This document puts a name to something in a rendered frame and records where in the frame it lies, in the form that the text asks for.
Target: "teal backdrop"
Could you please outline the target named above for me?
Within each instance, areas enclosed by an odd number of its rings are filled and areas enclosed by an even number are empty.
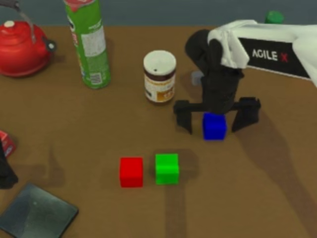
[[[22,9],[39,25],[66,25],[62,0],[21,0]],[[221,25],[237,19],[264,21],[269,10],[287,24],[317,24],[317,0],[100,0],[105,25]],[[0,23],[17,20],[0,7]]]

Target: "brown tabletop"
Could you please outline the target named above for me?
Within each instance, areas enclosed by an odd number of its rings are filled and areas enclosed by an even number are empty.
[[[224,142],[176,127],[172,104],[144,96],[143,57],[178,60],[175,99],[200,99],[184,44],[199,27],[107,27],[112,82],[81,80],[68,27],[45,27],[58,43],[36,76],[0,76],[0,127],[16,141],[19,184],[0,191],[3,211],[26,182],[79,207],[66,238],[316,238],[317,89],[306,80],[245,70],[238,96],[262,101],[261,121]],[[234,118],[228,114],[228,124]],[[179,153],[181,182],[155,185],[154,154]],[[122,189],[119,159],[144,158],[144,187]]]

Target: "red cube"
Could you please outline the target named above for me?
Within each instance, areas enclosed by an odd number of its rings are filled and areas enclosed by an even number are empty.
[[[2,142],[4,154],[6,157],[8,157],[15,150],[15,144],[13,143],[9,135],[1,130],[0,130],[0,139]]]
[[[120,159],[121,187],[143,186],[143,158],[123,157]]]

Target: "red kettle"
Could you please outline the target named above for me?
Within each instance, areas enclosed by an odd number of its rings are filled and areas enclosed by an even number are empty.
[[[14,0],[0,0],[0,6],[15,9],[25,21],[0,25],[0,74],[28,76],[44,68],[56,50],[56,43],[20,10]]]

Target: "brown jar contents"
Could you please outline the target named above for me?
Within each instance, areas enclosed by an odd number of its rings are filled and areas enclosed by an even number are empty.
[[[155,105],[166,105],[175,94],[176,58],[167,51],[152,51],[144,58],[145,95]]]

